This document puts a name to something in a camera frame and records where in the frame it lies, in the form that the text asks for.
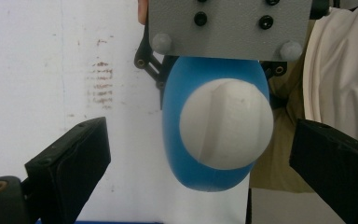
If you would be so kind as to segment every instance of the black screw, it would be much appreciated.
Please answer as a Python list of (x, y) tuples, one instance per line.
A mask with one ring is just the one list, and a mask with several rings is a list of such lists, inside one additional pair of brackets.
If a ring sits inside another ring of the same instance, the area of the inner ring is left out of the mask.
[(194, 22), (198, 25), (198, 26), (203, 26), (206, 24), (206, 22), (208, 21), (208, 17), (206, 16), (205, 12), (198, 12), (195, 16), (194, 16)]
[(270, 16), (264, 16), (258, 21), (258, 25), (263, 30), (271, 28), (272, 24), (274, 24), (274, 19), (272, 19)]
[(270, 6), (275, 6), (279, 3), (279, 0), (266, 0), (267, 4)]

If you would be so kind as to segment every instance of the white fabric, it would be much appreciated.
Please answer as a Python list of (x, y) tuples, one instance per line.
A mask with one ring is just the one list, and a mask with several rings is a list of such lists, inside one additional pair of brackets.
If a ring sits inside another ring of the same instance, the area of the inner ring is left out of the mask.
[(358, 140), (358, 9), (333, 9), (315, 23), (303, 78), (306, 119)]

